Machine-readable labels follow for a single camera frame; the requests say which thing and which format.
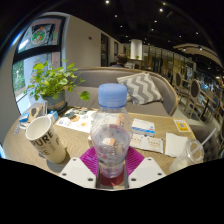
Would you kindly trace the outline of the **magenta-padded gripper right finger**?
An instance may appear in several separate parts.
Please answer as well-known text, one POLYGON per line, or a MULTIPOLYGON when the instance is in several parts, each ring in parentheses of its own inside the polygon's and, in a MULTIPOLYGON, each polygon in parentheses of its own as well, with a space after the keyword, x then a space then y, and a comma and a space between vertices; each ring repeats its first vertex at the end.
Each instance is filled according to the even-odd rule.
POLYGON ((128 188, 140 188, 166 176, 152 157, 144 157, 130 147, 126 155, 128 188))

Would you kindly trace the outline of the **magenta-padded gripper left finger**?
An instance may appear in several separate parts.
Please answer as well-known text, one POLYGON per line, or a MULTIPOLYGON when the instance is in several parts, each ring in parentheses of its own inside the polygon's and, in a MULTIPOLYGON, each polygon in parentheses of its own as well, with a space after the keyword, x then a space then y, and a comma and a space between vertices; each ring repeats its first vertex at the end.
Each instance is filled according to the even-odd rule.
POLYGON ((91 147, 80 158, 72 157, 59 176, 84 188, 95 188, 98 176, 98 159, 91 147))

